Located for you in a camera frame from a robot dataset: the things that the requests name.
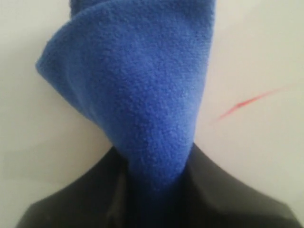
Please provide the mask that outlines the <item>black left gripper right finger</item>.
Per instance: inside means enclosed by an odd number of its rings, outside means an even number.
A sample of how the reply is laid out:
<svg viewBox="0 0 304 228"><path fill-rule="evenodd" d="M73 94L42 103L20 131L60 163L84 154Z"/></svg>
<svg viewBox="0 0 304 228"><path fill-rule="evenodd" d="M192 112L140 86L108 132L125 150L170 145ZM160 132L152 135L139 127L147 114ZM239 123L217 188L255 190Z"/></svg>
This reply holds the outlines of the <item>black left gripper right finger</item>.
<svg viewBox="0 0 304 228"><path fill-rule="evenodd" d="M182 228L295 228L284 203L234 178L193 145L183 179Z"/></svg>

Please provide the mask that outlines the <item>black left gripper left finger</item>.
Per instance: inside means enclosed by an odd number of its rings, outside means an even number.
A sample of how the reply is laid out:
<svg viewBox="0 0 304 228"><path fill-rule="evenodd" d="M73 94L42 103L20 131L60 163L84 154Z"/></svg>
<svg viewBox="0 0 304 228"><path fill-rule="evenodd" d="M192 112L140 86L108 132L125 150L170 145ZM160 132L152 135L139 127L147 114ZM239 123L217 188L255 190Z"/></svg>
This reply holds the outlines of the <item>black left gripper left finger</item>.
<svg viewBox="0 0 304 228"><path fill-rule="evenodd" d="M131 174L140 153L115 147L87 173L32 204L18 228L141 228L143 220Z"/></svg>

